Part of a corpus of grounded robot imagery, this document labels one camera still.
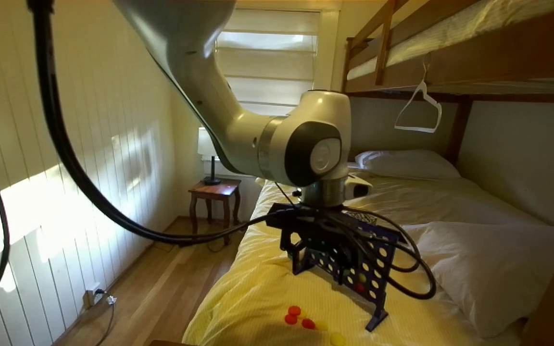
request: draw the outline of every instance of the bunk bed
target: bunk bed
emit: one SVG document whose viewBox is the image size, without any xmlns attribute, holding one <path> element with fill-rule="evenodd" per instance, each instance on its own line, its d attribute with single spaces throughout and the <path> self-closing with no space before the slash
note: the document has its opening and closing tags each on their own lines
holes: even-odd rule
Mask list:
<svg viewBox="0 0 554 346">
<path fill-rule="evenodd" d="M 343 91 L 410 97 L 421 80 L 439 99 L 460 103 L 446 151 L 454 161 L 471 99 L 554 99 L 554 0 L 387 0 L 346 41 Z M 402 155 L 356 155 L 352 174 L 371 189 L 346 205 L 387 214 L 412 234 L 439 282 L 433 299 L 389 286 L 389 316 L 366 330 L 370 305 L 321 270 L 293 274 L 279 230 L 260 222 L 246 230 L 231 270 L 210 289 L 183 341 L 522 343 L 552 282 L 554 226 L 464 178 L 448 159 L 427 151 L 385 157 Z M 266 182 L 254 216 L 291 191 Z M 427 284 L 421 274 L 396 278 Z M 291 324 L 293 307 L 300 318 Z"/>
<path fill-rule="evenodd" d="M 414 13 L 395 22 L 400 11 Z M 421 80 L 439 93 L 554 93 L 554 0 L 389 0 L 348 38 L 343 89 L 387 95 Z"/>
<path fill-rule="evenodd" d="M 389 316 L 368 330 L 370 303 L 318 266 L 293 274 L 291 257 L 279 249 L 281 230 L 258 222 L 248 226 L 233 266 L 204 297 L 183 341 L 520 343 L 554 270 L 554 226 L 485 191 L 427 149 L 373 149 L 358 162 L 350 172 L 371 187 L 346 205 L 400 222 L 431 264 L 437 295 L 414 299 L 387 286 Z M 283 189 L 268 180 L 254 216 L 295 197 L 295 187 Z M 414 289 L 429 286 L 420 270 L 393 272 Z"/>
</svg>

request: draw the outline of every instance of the window blind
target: window blind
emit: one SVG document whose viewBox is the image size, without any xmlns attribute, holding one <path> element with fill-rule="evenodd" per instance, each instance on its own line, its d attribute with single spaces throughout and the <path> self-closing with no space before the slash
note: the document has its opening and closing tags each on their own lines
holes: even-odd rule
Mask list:
<svg viewBox="0 0 554 346">
<path fill-rule="evenodd" d="M 235 9 L 216 41 L 220 70 L 243 107 L 287 114 L 314 88 L 320 13 Z"/>
</svg>

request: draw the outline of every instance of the white bed sheet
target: white bed sheet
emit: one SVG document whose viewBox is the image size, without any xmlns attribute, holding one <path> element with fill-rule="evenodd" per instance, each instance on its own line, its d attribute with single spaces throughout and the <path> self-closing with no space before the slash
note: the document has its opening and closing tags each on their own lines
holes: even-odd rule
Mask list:
<svg viewBox="0 0 554 346">
<path fill-rule="evenodd" d="M 350 199 L 389 214 L 416 232 L 433 218 L 485 222 L 539 222 L 493 197 L 466 178 L 400 180 L 373 178 L 371 195 Z M 285 201 L 273 184 L 266 184 L 254 216 Z M 460 309 L 439 291 L 433 299 L 412 299 L 387 286 L 389 316 L 373 330 L 364 326 L 370 309 L 352 301 L 352 291 L 333 286 L 321 270 L 291 272 L 291 259 L 279 249 L 279 230 L 264 222 L 245 234 L 229 272 L 210 289 L 185 341 L 189 343 L 518 343 L 520 324 L 497 337 L 481 339 Z M 395 278 L 414 289 L 425 289 L 420 274 Z M 316 330 L 283 320 L 289 305 L 318 322 Z"/>
<path fill-rule="evenodd" d="M 395 45 L 389 53 L 387 64 L 400 63 L 404 59 L 421 55 L 431 49 L 439 49 L 487 30 L 520 22 L 541 13 L 554 9 L 554 0 L 481 0 L 466 7 L 464 11 L 429 26 L 427 30 L 412 36 L 406 41 Z M 375 70 L 375 61 L 368 59 L 352 66 L 346 78 L 358 78 Z"/>
</svg>

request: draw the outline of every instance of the wooden wall panel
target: wooden wall panel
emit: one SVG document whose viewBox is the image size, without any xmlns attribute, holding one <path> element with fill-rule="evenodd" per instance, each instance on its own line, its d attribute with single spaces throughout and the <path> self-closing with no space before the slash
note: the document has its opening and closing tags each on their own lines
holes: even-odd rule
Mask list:
<svg viewBox="0 0 554 346">
<path fill-rule="evenodd" d="M 94 184 L 131 218 L 166 228 L 177 209 L 171 109 L 181 105 L 110 0 L 56 1 L 66 126 Z M 0 0 L 0 184 L 14 228 L 0 343 L 52 343 L 150 243 L 79 191 L 46 130 L 27 1 Z"/>
</svg>

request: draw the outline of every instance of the wooden floor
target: wooden floor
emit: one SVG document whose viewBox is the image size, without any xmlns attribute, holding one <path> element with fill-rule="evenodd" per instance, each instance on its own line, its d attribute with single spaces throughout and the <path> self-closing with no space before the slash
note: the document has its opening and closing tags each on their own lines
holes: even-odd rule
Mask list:
<svg viewBox="0 0 554 346">
<path fill-rule="evenodd" d="M 191 220 L 177 218 L 171 232 L 189 234 Z M 227 247 L 221 239 L 187 247 L 152 243 L 110 289 L 118 303 L 114 326 L 104 343 L 181 341 L 198 303 L 229 268 L 239 241 L 241 234 L 231 236 Z M 106 303 L 93 307 L 56 343 L 96 343 L 108 326 L 110 312 Z"/>
</svg>

